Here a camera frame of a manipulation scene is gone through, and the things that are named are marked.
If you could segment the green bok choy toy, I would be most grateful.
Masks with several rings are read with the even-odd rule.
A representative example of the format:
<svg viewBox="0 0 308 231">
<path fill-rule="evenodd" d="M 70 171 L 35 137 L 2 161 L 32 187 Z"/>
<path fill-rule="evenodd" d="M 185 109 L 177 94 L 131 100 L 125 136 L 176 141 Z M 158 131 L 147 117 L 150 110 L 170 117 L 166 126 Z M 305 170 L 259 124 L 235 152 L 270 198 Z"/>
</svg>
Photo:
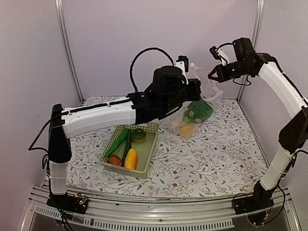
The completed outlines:
<svg viewBox="0 0 308 231">
<path fill-rule="evenodd" d="M 208 120 L 213 112 L 213 108 L 206 101 L 194 101 L 186 107 L 182 120 L 185 124 L 200 124 Z"/>
</svg>

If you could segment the clear pink zip top bag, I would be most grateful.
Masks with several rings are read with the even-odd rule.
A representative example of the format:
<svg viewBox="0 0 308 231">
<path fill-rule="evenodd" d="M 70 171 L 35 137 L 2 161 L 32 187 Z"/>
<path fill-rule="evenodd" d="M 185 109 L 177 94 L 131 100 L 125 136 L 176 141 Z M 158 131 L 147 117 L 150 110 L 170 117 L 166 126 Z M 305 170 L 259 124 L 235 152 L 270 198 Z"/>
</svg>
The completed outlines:
<svg viewBox="0 0 308 231">
<path fill-rule="evenodd" d="M 223 91 L 217 87 L 215 81 L 208 78 L 209 73 L 209 69 L 191 63 L 187 77 L 201 81 L 201 99 L 185 102 L 177 112 L 162 120 L 169 130 L 184 138 L 194 135 L 220 106 Z"/>
</svg>

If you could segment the yellow lemon toy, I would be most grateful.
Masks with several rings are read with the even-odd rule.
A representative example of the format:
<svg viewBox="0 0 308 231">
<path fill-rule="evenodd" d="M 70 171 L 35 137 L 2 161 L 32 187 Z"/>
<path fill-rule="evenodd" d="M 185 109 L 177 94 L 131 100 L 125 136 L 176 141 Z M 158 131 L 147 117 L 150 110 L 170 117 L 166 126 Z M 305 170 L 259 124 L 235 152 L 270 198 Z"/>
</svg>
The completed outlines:
<svg viewBox="0 0 308 231">
<path fill-rule="evenodd" d="M 194 128 L 191 125 L 185 125 L 180 128 L 180 135 L 184 138 L 192 136 L 194 133 Z"/>
</svg>

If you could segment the dark green round fruit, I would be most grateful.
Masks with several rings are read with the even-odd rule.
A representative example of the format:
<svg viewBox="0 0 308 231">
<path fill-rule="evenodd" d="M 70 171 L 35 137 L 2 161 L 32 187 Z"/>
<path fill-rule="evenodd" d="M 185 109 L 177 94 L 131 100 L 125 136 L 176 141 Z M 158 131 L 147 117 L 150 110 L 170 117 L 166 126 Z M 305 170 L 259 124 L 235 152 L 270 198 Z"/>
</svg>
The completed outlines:
<svg viewBox="0 0 308 231">
<path fill-rule="evenodd" d="M 136 128 L 131 132 L 131 138 L 135 143 L 142 143 L 146 140 L 146 132 L 141 128 Z"/>
</svg>

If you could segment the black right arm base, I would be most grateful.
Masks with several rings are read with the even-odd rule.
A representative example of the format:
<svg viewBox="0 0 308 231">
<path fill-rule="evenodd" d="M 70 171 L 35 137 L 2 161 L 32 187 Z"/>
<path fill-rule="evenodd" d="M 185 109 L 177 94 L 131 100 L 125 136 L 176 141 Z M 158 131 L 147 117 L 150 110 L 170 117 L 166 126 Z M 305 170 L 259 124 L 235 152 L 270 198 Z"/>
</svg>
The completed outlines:
<svg viewBox="0 0 308 231">
<path fill-rule="evenodd" d="M 254 200 L 252 195 L 248 196 L 244 193 L 238 193 L 233 197 L 231 206 L 233 207 L 235 214 L 239 215 L 265 208 L 272 208 L 274 206 L 274 201 L 272 198 L 265 199 L 265 201 Z"/>
</svg>

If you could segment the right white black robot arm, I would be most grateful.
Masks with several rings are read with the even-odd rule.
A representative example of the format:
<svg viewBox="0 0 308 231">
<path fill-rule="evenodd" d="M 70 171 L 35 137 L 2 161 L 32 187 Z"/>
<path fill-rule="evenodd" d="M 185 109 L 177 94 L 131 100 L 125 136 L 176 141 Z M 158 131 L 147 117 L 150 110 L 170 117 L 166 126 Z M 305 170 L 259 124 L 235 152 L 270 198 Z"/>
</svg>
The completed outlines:
<svg viewBox="0 0 308 231">
<path fill-rule="evenodd" d="M 278 147 L 264 176 L 256 183 L 249 206 L 259 210 L 272 197 L 280 180 L 288 173 L 296 159 L 296 152 L 308 139 L 308 100 L 283 72 L 276 58 L 268 53 L 250 51 L 237 56 L 233 63 L 223 62 L 214 67 L 208 78 L 219 83 L 243 75 L 259 77 L 273 91 L 281 109 L 268 106 L 274 112 L 285 113 L 285 124 L 278 135 Z"/>
</svg>

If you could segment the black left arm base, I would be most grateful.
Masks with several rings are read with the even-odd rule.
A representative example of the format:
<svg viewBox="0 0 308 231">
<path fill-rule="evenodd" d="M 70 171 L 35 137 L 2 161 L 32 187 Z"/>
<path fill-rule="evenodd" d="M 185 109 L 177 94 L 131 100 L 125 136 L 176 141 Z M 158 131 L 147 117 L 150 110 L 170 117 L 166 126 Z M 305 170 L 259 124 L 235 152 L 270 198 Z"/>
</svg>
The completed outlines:
<svg viewBox="0 0 308 231">
<path fill-rule="evenodd" d="M 89 198 L 80 193 L 76 195 L 68 195 L 67 193 L 63 195 L 54 195 L 50 193 L 47 200 L 47 205 L 50 207 L 83 215 L 86 214 L 88 203 Z"/>
</svg>

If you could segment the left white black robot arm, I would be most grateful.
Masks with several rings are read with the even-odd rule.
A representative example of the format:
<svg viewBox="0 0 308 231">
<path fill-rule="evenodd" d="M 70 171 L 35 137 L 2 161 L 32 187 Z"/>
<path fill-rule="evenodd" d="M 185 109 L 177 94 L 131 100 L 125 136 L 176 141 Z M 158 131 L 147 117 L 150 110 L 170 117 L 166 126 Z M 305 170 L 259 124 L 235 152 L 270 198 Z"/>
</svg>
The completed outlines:
<svg viewBox="0 0 308 231">
<path fill-rule="evenodd" d="M 181 68 L 163 66 L 154 71 L 153 81 L 144 92 L 86 107 L 63 109 L 61 104 L 54 105 L 48 141 L 53 201 L 61 209 L 72 203 L 66 194 L 67 164 L 72 156 L 70 138 L 92 130 L 166 118 L 184 102 L 200 100 L 200 86 L 199 79 L 187 78 Z"/>
</svg>

